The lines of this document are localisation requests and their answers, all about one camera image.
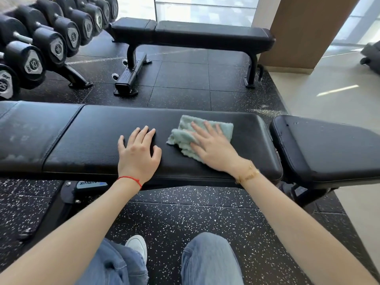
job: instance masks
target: towel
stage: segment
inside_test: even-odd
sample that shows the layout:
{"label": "towel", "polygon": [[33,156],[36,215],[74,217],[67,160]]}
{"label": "towel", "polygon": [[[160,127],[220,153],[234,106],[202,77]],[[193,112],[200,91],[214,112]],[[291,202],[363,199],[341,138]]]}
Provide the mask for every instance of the towel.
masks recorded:
{"label": "towel", "polygon": [[[191,122],[194,122],[202,129],[206,129],[205,125],[203,124],[205,120],[191,117],[188,115],[182,115],[181,120],[179,121],[178,129],[173,129],[171,131],[171,134],[169,136],[169,139],[167,141],[168,144],[174,145],[177,144],[179,148],[182,149],[182,154],[185,156],[191,157],[196,159],[199,162],[202,162],[202,159],[193,151],[193,149],[190,147],[190,143],[198,143],[197,140],[194,138],[192,134],[190,134],[188,131],[195,132],[193,127],[191,127]],[[232,138],[232,131],[234,129],[234,124],[232,123],[222,123],[222,122],[215,122],[215,121],[209,121],[211,126],[215,129],[215,125],[219,124],[221,131],[223,132],[224,136],[226,136],[227,140],[231,142]]]}

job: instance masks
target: light blue jeans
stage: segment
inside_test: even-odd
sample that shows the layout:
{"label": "light blue jeans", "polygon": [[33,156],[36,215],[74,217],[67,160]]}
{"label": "light blue jeans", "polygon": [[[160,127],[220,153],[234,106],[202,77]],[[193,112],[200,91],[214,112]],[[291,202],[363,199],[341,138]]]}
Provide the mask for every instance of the light blue jeans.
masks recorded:
{"label": "light blue jeans", "polygon": [[[187,244],[181,261],[182,285],[243,285],[240,267],[228,241],[201,233]],[[135,250],[102,241],[77,285],[146,285],[148,271]]]}

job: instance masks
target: white sneaker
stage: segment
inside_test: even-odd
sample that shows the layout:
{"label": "white sneaker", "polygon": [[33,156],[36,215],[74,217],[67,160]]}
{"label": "white sneaker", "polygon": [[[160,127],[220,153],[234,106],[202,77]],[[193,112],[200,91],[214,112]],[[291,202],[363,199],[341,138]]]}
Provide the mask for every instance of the white sneaker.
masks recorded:
{"label": "white sneaker", "polygon": [[144,259],[144,262],[146,265],[146,261],[148,260],[148,251],[146,249],[145,240],[142,236],[140,235],[132,236],[131,238],[128,239],[125,245],[139,252],[142,258]]}

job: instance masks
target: rubber gym floor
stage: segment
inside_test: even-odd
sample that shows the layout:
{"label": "rubber gym floor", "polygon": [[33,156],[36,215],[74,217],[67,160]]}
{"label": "rubber gym floor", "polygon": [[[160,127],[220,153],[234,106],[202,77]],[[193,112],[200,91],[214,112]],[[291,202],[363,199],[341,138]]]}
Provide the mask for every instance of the rubber gym floor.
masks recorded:
{"label": "rubber gym floor", "polygon": [[[139,74],[132,98],[113,95],[112,73],[125,68],[126,44],[115,44],[106,32],[68,59],[94,86],[72,90],[69,81],[48,72],[34,90],[18,98],[51,103],[86,103],[127,107],[253,112],[267,125],[287,114],[268,72],[256,89],[246,89],[248,57],[225,52],[177,47],[141,46],[152,64]],[[35,230],[63,181],[0,179],[0,271],[22,252],[17,236]],[[85,207],[93,198],[78,205]],[[316,201],[308,212],[342,242],[380,280],[335,193]],[[241,266],[245,284],[311,284],[275,236],[244,190],[180,187],[141,191],[123,209],[107,238],[124,244],[134,234],[148,246],[149,284],[179,284],[181,253],[197,234],[208,231],[225,237]]]}

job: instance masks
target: beige floor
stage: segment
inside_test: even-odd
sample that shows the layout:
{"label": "beige floor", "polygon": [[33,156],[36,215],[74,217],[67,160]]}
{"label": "beige floor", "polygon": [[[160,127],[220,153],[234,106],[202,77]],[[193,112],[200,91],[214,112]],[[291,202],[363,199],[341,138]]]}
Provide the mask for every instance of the beige floor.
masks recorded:
{"label": "beige floor", "polygon": [[[359,65],[361,57],[360,53],[324,57],[311,75],[271,76],[292,115],[353,124],[380,134],[380,76]],[[380,184],[344,187],[336,194],[380,271]]]}

